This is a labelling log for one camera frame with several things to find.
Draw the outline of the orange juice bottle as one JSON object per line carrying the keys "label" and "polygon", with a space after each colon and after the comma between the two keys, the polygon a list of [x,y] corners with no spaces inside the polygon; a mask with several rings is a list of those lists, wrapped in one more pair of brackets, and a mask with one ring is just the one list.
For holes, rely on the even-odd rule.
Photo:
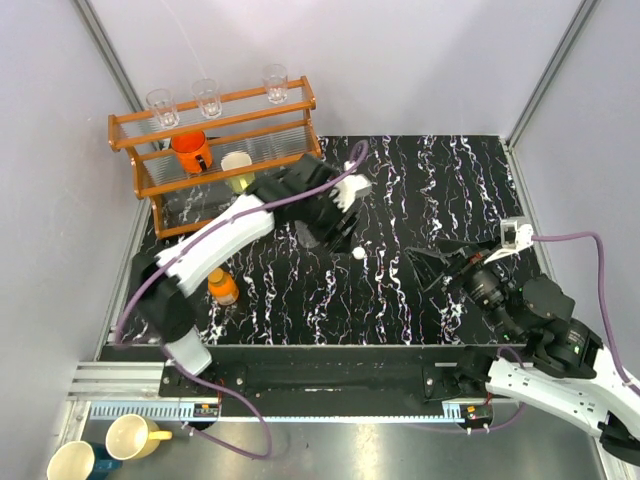
{"label": "orange juice bottle", "polygon": [[207,279],[209,293],[219,305],[234,304],[239,298],[239,289],[230,274],[221,268],[213,270]]}

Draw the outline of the orange bottle cap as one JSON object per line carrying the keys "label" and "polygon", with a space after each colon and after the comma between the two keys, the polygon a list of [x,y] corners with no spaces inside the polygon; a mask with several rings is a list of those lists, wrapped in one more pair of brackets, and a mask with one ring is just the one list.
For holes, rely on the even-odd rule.
{"label": "orange bottle cap", "polygon": [[228,272],[221,268],[216,268],[208,276],[208,284],[216,289],[228,289],[232,283],[232,278]]}

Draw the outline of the clear plastic bottle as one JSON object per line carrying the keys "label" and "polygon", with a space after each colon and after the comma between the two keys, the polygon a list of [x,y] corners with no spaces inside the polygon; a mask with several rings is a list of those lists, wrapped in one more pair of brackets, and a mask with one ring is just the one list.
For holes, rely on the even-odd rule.
{"label": "clear plastic bottle", "polygon": [[314,249],[321,246],[321,242],[314,236],[310,227],[299,220],[294,222],[298,243],[305,249]]}

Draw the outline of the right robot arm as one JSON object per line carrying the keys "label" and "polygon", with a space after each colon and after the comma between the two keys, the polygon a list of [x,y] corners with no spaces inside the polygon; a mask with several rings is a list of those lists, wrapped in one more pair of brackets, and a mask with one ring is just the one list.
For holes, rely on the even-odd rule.
{"label": "right robot arm", "polygon": [[521,228],[511,238],[481,243],[440,240],[435,251],[405,251],[419,284],[462,291],[508,344],[524,351],[509,362],[468,347],[454,384],[466,396],[485,390],[559,417],[598,439],[606,452],[639,463],[639,388],[611,348],[574,318],[575,302],[548,276],[522,285],[499,274],[497,261],[532,246]]}

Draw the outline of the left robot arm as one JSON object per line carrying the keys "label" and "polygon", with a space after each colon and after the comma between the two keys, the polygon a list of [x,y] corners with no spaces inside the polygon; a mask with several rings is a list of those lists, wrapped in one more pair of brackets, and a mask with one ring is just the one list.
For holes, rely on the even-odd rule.
{"label": "left robot arm", "polygon": [[154,256],[134,256],[133,294],[125,311],[138,312],[150,324],[182,367],[180,381],[190,393],[206,395],[216,382],[211,354],[195,330],[190,296],[215,268],[288,222],[305,224],[331,253],[349,252],[358,223],[354,205],[371,190],[370,181],[356,171],[367,150],[358,143],[344,173],[304,154],[290,167],[255,180],[225,212],[187,239]]}

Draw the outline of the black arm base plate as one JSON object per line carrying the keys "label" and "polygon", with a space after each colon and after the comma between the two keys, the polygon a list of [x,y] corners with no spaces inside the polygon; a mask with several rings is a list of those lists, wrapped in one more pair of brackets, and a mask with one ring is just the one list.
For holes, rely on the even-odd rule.
{"label": "black arm base plate", "polygon": [[[216,399],[242,407],[234,393],[258,410],[317,413],[439,413],[444,401],[484,402],[478,381],[455,371],[464,346],[248,346],[211,348],[205,385],[164,366],[163,397]],[[210,384],[225,387],[217,393]]]}

